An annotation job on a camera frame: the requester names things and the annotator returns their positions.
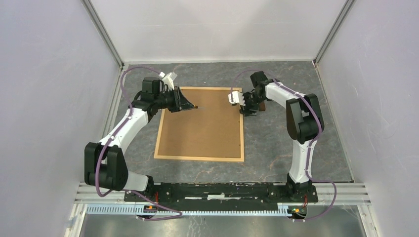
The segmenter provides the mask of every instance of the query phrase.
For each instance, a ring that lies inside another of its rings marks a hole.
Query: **robotic arm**
[[[178,86],[173,86],[175,78],[175,73],[168,73],[163,79],[144,78],[142,90],[132,101],[131,116],[128,109],[122,120],[107,136],[98,143],[87,144],[84,149],[84,181],[87,184],[95,185],[96,164],[100,152],[111,138],[112,141],[102,157],[102,160],[107,158],[107,164],[102,162],[100,165],[100,187],[115,191],[123,189],[144,191],[147,188],[149,176],[128,171],[124,153],[136,134],[148,124],[159,109],[167,108],[170,112],[179,112],[197,108],[183,96]],[[117,136],[113,136],[117,129],[120,129]]]
[[[264,101],[273,100],[286,109],[287,130],[293,139],[293,162],[287,177],[287,186],[291,195],[305,192],[311,189],[311,180],[307,177],[306,163],[308,164],[308,173],[311,174],[311,161],[313,152],[307,157],[309,143],[317,136],[318,125],[314,119],[316,115],[320,121],[322,131],[324,122],[320,110],[319,100],[316,95],[309,94],[304,96],[315,112],[312,114],[307,106],[295,94],[279,87],[272,79],[268,79],[263,72],[256,72],[251,75],[251,82],[254,90],[244,94],[233,91],[229,94],[229,101],[232,105],[240,105],[240,113],[245,116],[255,115],[258,110],[264,110]]]

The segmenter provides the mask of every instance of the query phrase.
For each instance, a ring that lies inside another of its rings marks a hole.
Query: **gray marble surface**
[[[324,93],[311,62],[238,62],[146,65],[165,73],[175,70],[175,85],[230,87],[236,75],[246,69],[271,72],[285,85],[302,93],[315,93],[320,100],[325,130],[313,155],[312,175],[317,179],[350,181],[336,128]],[[250,75],[245,73],[235,86],[252,90]],[[144,69],[128,73],[125,88],[130,99],[141,90],[146,76],[155,76]],[[123,117],[128,103],[121,98],[116,123]],[[286,129],[285,109],[275,102],[266,102],[266,111],[244,118],[245,161],[204,162],[154,159],[161,112],[134,138],[125,153],[128,169],[153,176],[156,182],[285,182],[291,167],[293,143]]]

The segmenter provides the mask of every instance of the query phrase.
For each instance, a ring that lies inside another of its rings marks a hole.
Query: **metal corner post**
[[[102,37],[103,41],[105,42],[108,49],[111,51],[112,56],[114,57],[115,61],[120,67],[124,66],[124,62],[121,59],[120,55],[118,54],[114,44],[112,43],[111,38],[109,37],[108,33],[106,32],[105,27],[102,24],[99,16],[97,15],[96,10],[93,7],[93,4],[90,0],[81,0],[86,11],[88,12],[90,18],[92,19],[97,31],[99,32],[100,36]]]
[[[317,53],[316,57],[314,58],[313,62],[318,64],[320,60],[322,60],[323,55],[326,52],[326,49],[329,47],[330,43],[332,42],[333,38],[336,35],[336,32],[342,25],[343,20],[345,19],[346,15],[348,14],[349,10],[351,9],[355,0],[346,0],[345,4],[340,10],[339,15],[337,16],[335,22],[333,23],[332,28],[330,29],[328,35],[326,36],[325,41],[323,42],[322,46],[320,47],[319,52]]]

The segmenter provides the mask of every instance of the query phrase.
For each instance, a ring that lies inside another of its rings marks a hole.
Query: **white wall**
[[[126,62],[311,60],[345,0],[91,0]]]
[[[417,236],[419,2],[359,0],[320,75],[382,236]]]
[[[62,236],[118,67],[79,0],[0,4],[0,236]]]

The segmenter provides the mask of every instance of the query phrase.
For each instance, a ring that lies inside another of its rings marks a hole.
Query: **brown board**
[[[154,158],[244,161],[243,115],[228,101],[229,87],[181,87],[197,109],[163,110]]]

